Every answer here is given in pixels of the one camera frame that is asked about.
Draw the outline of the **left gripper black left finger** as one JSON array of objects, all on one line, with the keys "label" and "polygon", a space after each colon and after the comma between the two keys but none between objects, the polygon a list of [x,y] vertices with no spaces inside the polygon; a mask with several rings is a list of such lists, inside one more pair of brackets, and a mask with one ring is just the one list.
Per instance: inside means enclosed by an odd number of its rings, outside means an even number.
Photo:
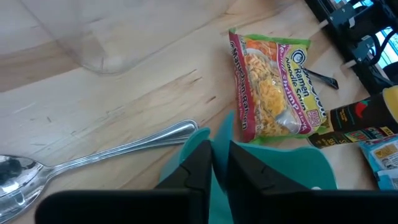
[{"label": "left gripper black left finger", "polygon": [[45,198],[35,224],[208,224],[211,143],[202,141],[151,190],[69,190]]}]

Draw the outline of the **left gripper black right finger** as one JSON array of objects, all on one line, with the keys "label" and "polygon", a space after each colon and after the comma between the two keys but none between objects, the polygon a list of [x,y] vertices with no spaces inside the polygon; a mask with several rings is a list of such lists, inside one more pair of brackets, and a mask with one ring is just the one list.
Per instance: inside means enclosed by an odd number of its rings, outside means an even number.
[{"label": "left gripper black right finger", "polygon": [[226,191],[235,223],[398,224],[398,191],[339,190],[326,157],[311,147],[231,142]]}]

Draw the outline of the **teal plate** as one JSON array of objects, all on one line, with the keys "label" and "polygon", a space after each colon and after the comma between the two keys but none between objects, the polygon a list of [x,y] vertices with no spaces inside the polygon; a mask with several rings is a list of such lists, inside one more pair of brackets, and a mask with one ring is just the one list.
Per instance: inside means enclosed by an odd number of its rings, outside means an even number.
[{"label": "teal plate", "polygon": [[[229,143],[233,139],[234,112],[231,111],[221,123],[215,137],[210,140],[212,150],[212,169],[210,185],[210,208],[208,224],[233,224],[233,218],[227,196],[223,190],[223,184],[218,174],[222,177],[226,174],[228,163]],[[168,178],[177,166],[182,164],[191,155],[199,144],[208,140],[209,128],[201,128],[195,131],[184,143],[181,150],[174,155],[162,168],[159,181]]]}]

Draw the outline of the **dark sauce jar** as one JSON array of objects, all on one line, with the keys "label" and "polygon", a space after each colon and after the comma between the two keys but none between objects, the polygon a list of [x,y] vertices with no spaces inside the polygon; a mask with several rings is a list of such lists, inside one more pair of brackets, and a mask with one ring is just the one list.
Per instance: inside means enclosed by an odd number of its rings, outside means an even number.
[{"label": "dark sauce jar", "polygon": [[350,132],[315,133],[308,137],[309,143],[317,148],[381,139],[398,134],[398,126],[370,127]]}]

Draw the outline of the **dark bottle with yellow cap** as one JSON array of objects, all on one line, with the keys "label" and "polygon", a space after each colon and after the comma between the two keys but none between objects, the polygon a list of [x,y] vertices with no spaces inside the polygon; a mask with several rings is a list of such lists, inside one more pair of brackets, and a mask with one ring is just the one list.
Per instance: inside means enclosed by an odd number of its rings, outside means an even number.
[{"label": "dark bottle with yellow cap", "polygon": [[359,131],[388,127],[398,133],[398,85],[350,105],[328,112],[330,127],[335,132]]}]

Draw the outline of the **silver metal spoon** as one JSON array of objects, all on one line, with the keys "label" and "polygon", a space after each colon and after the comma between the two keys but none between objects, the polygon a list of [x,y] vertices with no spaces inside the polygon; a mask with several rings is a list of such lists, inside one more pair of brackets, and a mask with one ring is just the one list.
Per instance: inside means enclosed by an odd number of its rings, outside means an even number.
[{"label": "silver metal spoon", "polygon": [[47,183],[66,171],[129,152],[183,144],[198,130],[197,122],[185,119],[148,137],[55,166],[24,156],[0,154],[0,224],[25,212]]}]

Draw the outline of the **blue white snack packet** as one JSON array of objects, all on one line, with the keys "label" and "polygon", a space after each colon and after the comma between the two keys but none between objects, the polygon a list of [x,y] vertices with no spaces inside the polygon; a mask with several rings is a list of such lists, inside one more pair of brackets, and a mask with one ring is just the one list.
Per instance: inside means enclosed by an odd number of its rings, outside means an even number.
[{"label": "blue white snack packet", "polygon": [[398,190],[398,134],[359,143],[381,190]]}]

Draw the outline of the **black spoon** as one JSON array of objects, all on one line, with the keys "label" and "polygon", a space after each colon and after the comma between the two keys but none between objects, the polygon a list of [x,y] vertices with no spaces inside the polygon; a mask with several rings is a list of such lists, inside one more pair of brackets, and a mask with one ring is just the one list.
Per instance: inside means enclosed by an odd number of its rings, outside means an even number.
[{"label": "black spoon", "polygon": [[337,82],[337,80],[335,80],[334,78],[326,77],[326,76],[321,75],[321,74],[319,74],[319,73],[317,73],[317,72],[313,72],[313,71],[311,71],[311,70],[309,70],[309,69],[307,69],[307,68],[305,68],[305,71],[306,71],[307,73],[313,75],[314,77],[320,79],[320,80],[323,81],[326,85],[328,85],[328,86],[330,86],[330,87],[332,87],[332,88],[334,88],[334,89],[336,89],[336,90],[339,89],[338,82]]}]

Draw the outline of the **clear plastic container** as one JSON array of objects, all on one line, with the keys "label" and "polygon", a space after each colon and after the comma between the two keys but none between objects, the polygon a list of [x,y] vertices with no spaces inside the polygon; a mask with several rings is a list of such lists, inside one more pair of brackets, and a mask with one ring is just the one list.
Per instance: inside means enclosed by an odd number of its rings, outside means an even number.
[{"label": "clear plastic container", "polygon": [[19,0],[93,72],[123,73],[226,12],[235,0]]}]

